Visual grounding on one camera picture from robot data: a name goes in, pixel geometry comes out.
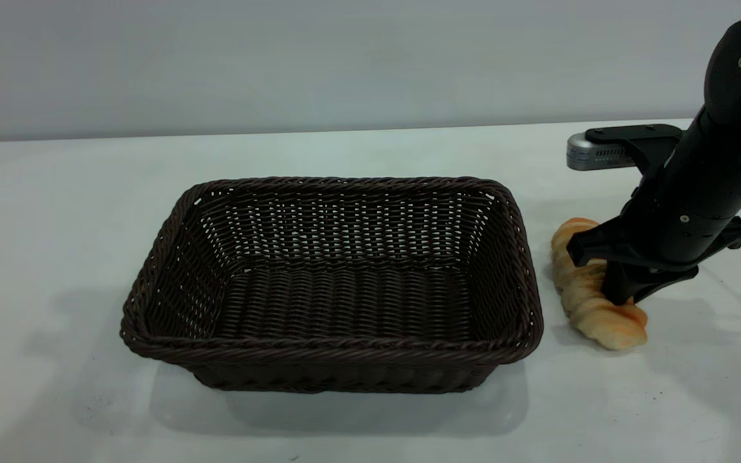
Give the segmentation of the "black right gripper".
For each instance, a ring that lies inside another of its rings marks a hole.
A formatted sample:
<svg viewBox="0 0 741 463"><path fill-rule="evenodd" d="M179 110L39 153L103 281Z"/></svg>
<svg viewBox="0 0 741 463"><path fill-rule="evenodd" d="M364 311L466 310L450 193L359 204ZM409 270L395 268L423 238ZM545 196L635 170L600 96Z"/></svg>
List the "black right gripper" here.
<svg viewBox="0 0 741 463"><path fill-rule="evenodd" d="M640 303L696 278L698 264L741 247L741 169L690 173L655 169L642 176L623 211L576 232L567 250L577 266L606 260L603 295L614 305ZM637 267L634 284L630 267Z"/></svg>

